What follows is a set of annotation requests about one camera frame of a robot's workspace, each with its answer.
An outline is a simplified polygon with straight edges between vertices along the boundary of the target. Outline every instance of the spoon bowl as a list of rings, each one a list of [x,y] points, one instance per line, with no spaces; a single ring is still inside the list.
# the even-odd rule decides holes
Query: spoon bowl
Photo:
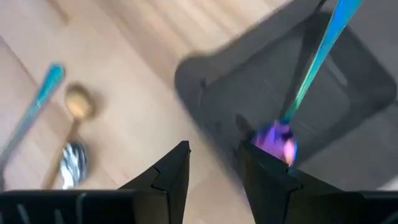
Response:
[[[270,125],[257,130],[251,142],[290,166],[294,163],[297,143],[288,123],[275,120]]]

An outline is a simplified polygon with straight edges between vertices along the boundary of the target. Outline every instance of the silver spoon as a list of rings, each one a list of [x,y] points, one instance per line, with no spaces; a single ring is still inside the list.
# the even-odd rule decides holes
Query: silver spoon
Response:
[[[60,171],[63,177],[62,189],[77,186],[87,177],[87,151],[80,142],[68,142],[63,148],[60,161]]]
[[[256,135],[251,141],[255,146],[284,161],[288,165],[293,164],[297,151],[297,143],[289,127],[289,123],[299,108],[311,82],[315,78],[315,75],[319,71],[331,47],[358,9],[361,1],[362,0],[339,0],[336,3],[328,27],[326,28],[325,34],[323,35],[322,41],[304,81],[296,94],[294,102],[282,119],[275,120],[273,123],[257,130]]]

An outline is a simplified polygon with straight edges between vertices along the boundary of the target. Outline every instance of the iridescent spoon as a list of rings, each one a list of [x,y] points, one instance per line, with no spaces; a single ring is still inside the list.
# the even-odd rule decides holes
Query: iridescent spoon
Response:
[[[299,108],[311,82],[315,78],[330,49],[358,9],[360,3],[361,0],[339,0],[336,3],[328,27],[312,60],[311,66],[305,75],[304,81],[296,94],[294,102],[282,119],[275,120],[272,124],[257,131],[252,139],[252,143],[258,148],[284,161],[288,165],[293,164],[297,144],[289,123]]]
[[[0,155],[1,190],[4,190],[4,168],[6,167],[11,154],[14,152],[20,141],[24,138],[30,127],[33,125],[42,108],[47,104],[54,91],[62,82],[64,76],[65,73],[63,71],[62,65],[56,63],[51,64],[44,78],[43,84],[40,87],[40,90],[35,95],[32,103],[29,105],[21,120],[19,120],[7,143],[3,146]]]

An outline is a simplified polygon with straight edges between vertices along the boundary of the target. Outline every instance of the light wood grain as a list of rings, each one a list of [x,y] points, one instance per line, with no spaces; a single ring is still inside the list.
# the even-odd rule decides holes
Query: light wood grain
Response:
[[[185,223],[254,223],[242,188],[214,155],[174,91],[174,71],[194,51],[239,37],[284,1],[13,0],[0,3],[0,142],[21,117],[50,62],[66,67],[56,92],[7,167],[8,189],[39,188],[71,117],[66,83],[99,104],[80,128],[90,150],[84,189],[115,189],[181,140],[192,148]]]

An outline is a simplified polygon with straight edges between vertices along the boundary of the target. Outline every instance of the gold spoon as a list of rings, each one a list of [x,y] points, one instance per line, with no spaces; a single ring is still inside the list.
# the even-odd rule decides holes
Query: gold spoon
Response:
[[[57,176],[60,160],[62,158],[63,148],[70,140],[72,134],[77,129],[78,125],[94,115],[95,104],[94,100],[91,98],[90,94],[86,91],[84,87],[80,84],[72,84],[67,87],[67,92],[65,94],[65,103],[69,112],[73,116],[72,125],[70,126],[67,135],[61,142],[61,145],[55,152],[53,159],[50,163],[50,167],[44,176],[42,182],[42,189],[48,190],[52,188],[55,176]]]

